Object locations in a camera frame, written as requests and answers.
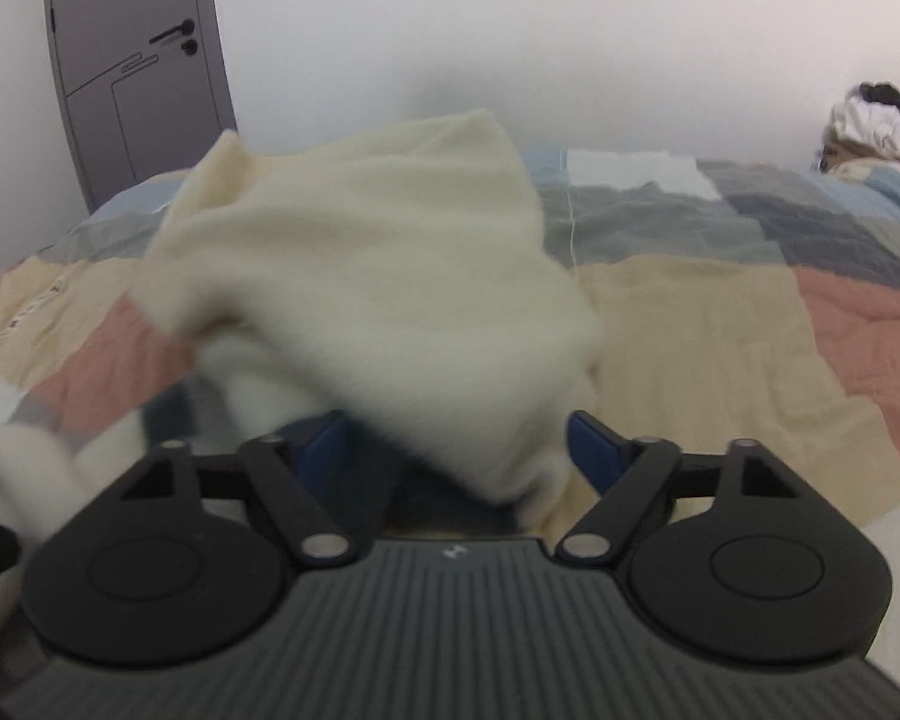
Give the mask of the grey door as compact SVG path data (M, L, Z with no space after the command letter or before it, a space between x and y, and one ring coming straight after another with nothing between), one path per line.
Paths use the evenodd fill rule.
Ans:
M237 127L214 0L45 0L64 133L87 208L198 163ZM149 39L193 18L199 52Z

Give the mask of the pile of clothes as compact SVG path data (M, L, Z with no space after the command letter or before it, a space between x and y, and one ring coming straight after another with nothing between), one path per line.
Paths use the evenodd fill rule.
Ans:
M831 109L824 129L820 171L855 160L900 164L900 89L860 83Z

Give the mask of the cream knit sweater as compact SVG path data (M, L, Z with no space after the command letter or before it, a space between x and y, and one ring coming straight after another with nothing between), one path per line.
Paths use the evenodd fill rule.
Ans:
M340 410L532 528L571 479L601 325L491 114L256 158L222 135L131 288L244 439Z

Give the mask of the patchwork bed quilt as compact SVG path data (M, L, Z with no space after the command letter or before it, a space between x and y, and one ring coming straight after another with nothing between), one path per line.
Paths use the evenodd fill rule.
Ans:
M788 171L667 153L538 151L549 254L605 322L600 416L712 452L766 444L893 571L871 656L900 682L900 166ZM151 177L0 278L0 424L73 447L172 397L221 442L187 353L128 296L180 187Z

